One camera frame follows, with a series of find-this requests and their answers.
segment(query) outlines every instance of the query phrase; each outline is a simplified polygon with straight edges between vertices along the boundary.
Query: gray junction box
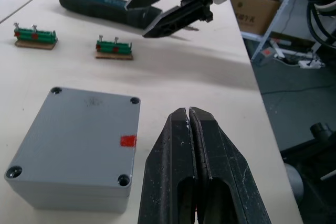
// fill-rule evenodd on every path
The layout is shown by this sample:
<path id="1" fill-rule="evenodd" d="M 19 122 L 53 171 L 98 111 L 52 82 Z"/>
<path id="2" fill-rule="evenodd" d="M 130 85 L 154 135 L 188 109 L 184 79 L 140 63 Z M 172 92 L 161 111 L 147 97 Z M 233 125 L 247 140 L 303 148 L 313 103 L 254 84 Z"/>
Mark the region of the gray junction box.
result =
<path id="1" fill-rule="evenodd" d="M 39 209 L 124 212 L 140 100 L 53 88 L 5 173 Z"/>

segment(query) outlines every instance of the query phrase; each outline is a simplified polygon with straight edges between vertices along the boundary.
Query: concrete floor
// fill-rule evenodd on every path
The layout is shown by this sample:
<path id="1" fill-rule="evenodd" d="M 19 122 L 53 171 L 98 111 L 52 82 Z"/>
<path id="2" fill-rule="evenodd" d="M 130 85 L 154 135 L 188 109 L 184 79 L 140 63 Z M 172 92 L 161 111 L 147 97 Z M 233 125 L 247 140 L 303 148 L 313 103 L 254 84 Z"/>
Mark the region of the concrete floor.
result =
<path id="1" fill-rule="evenodd" d="M 335 72 L 288 67 L 275 60 L 253 68 L 280 150 L 311 140 L 309 128 L 315 123 L 336 130 Z M 269 93 L 281 90 L 294 92 Z"/>

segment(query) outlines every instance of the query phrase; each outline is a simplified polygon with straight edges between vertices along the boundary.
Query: cardboard box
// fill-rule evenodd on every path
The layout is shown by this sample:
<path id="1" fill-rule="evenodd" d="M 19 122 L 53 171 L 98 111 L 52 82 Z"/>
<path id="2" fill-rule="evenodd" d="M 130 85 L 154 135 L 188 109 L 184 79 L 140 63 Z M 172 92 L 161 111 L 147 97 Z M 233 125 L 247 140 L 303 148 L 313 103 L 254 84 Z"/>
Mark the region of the cardboard box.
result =
<path id="1" fill-rule="evenodd" d="M 231 0 L 239 28 L 264 35 L 280 7 L 279 0 Z"/>

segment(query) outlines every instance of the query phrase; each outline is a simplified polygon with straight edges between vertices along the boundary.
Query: green terminal block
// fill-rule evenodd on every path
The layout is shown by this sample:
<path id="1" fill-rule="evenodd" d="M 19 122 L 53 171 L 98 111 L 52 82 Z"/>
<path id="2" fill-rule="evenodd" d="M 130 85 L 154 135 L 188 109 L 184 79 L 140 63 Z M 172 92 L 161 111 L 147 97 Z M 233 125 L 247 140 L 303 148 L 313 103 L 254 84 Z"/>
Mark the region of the green terminal block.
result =
<path id="1" fill-rule="evenodd" d="M 114 38 L 114 42 L 102 41 L 103 36 L 99 35 L 97 40 L 96 50 L 97 52 L 106 52 L 109 54 L 132 54 L 132 43 L 118 43 L 118 37 Z"/>
<path id="2" fill-rule="evenodd" d="M 18 23 L 14 25 L 15 45 L 19 47 L 52 49 L 58 40 L 55 31 L 39 31 L 36 25 L 32 25 L 32 29 L 20 28 Z"/>

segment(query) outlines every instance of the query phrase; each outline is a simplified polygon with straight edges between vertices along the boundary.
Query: wooden base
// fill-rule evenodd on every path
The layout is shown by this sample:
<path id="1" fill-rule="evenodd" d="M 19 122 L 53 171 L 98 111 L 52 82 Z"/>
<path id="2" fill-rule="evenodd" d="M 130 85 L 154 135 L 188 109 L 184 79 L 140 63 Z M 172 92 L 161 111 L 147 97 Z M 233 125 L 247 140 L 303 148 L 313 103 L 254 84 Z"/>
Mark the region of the wooden base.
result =
<path id="1" fill-rule="evenodd" d="M 56 42 L 54 44 L 49 44 L 49 43 L 41 43 L 41 42 L 35 42 L 35 41 L 17 40 L 15 42 L 15 45 L 17 47 L 28 47 L 28 48 L 52 50 L 54 46 L 56 45 Z"/>
<path id="2" fill-rule="evenodd" d="M 107 52 L 97 52 L 96 59 L 133 60 L 133 55 L 110 54 Z"/>

